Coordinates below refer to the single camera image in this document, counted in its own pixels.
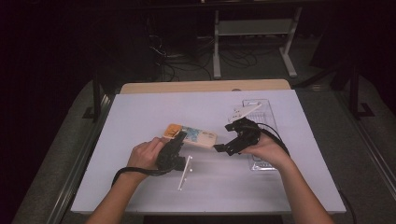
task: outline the hand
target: hand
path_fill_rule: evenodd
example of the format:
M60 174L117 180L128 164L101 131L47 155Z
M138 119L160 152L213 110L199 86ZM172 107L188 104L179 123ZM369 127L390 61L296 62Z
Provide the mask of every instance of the hand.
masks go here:
M163 149L164 142L154 137L150 142L144 142L132 150L131 156L128 160L127 166L138 167L147 170L156 170L155 161L157 160L158 153ZM129 175L138 175L139 179L143 180L147 176L137 172L128 173Z
M256 145L245 148L241 153L253 154L264 161L268 161L276 169L285 161L290 160L290 156L283 148L264 133L262 133L260 141Z

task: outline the desk leg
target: desk leg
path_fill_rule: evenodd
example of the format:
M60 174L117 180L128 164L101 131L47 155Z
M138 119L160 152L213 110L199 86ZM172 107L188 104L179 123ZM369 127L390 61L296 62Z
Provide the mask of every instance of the desk leg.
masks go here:
M300 19L301 10L302 10L301 7L297 8L294 14L293 22L291 23L289 28L288 37L285 46L279 48L280 55L282 55L283 62L286 65L286 69L288 69L290 77L297 77L296 70L294 69L293 63L291 62L291 59L289 57L289 50L290 50L291 42L293 41L294 38L294 34L296 32L298 20Z
M215 51L213 52L213 78L221 79L219 59L219 11L215 15Z

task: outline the clear plastic case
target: clear plastic case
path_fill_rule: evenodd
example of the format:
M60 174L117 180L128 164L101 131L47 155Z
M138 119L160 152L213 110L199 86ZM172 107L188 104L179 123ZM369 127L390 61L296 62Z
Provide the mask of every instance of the clear plastic case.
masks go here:
M272 127L276 132L277 132L277 127L276 127L276 121L274 118L274 114L271 109L271 105L269 100L267 99L249 99L249 100L244 100L242 102L243 106L247 105L257 105L257 104L262 104L258 109L255 111L251 112L246 116L247 119L253 120L256 123L262 123L266 124L270 127ZM274 130L271 128L268 128L265 125L259 124L259 127L262 129L267 130L270 133L273 133L276 135ZM253 155L248 157L248 163L250 170L252 171L268 171L268 170L276 170L269 162L263 161L258 157L255 157Z

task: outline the table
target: table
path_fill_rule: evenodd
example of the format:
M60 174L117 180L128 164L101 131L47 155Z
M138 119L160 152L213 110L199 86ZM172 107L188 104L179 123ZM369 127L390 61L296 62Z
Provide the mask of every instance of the table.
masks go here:
M212 91L200 87L202 82L152 83L154 93L142 93L144 88L133 92L133 86L149 87L151 83L126 85L115 97L71 210L92 212L110 189L114 174L126 164L131 148L153 136L161 136L170 122L214 131L219 136L218 143L226 143L235 138L235 133L224 129L233 108L240 106L244 99L265 98L270 101L278 132L290 155L325 209L330 213L345 212L295 91L288 90L288 85L279 87L282 90L258 91L266 82L214 81L212 85L218 89L213 87ZM279 86L280 83L287 84L282 80L268 82ZM193 92L187 92L194 84ZM141 215L274 215L290 212L279 173L250 171L248 155L229 157L214 149L188 145L183 146L180 155L193 156L193 172L183 190L177 190L181 172L150 176L137 189L127 212Z

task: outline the dark background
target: dark background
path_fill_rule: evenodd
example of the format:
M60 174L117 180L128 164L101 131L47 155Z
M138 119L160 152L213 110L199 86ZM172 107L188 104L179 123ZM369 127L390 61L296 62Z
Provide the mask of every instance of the dark background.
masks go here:
M120 60L136 59L135 55L128 54L130 49L143 52L140 60L147 63L146 67L137 68L137 64L132 64L129 68L120 68L114 60L98 56L95 52L102 51L85 36L87 27L101 19L95 14L71 10L73 5L72 1L64 0L3 0L0 6L2 223L11 222L70 105L93 74L102 74L101 82L108 86L108 92L114 91L122 82L155 79L149 75L155 74L157 69L151 65L153 54L143 48L149 42L139 39L139 36L147 35L147 30L141 26L141 18L123 19L136 21L129 29L129 35L142 43L138 45L140 48L128 42L124 38L128 34L120 31L129 22L118 22L119 28L112 27L114 35L92 33L101 36L98 41L107 39L107 43L118 46L118 49L125 47L124 52L117 54ZM313 60L315 66L327 68L345 55L352 55L353 64L377 86L384 102L396 113L394 8L390 1L367 1L364 4L351 1L335 8L311 7L304 10L298 33L323 34ZM186 13L180 12L180 15L185 17ZM167 22L174 22L175 16L161 16L165 18L162 28L167 27ZM328 18L332 18L329 23L325 20ZM207 20L207 17L186 20L196 25L192 37L213 30L207 29ZM168 29L157 29L157 32L165 37L173 34ZM108 67L101 67L103 62ZM134 77L134 71L138 69L142 71L140 75L146 74ZM123 75L114 77L112 74L132 75L124 79Z

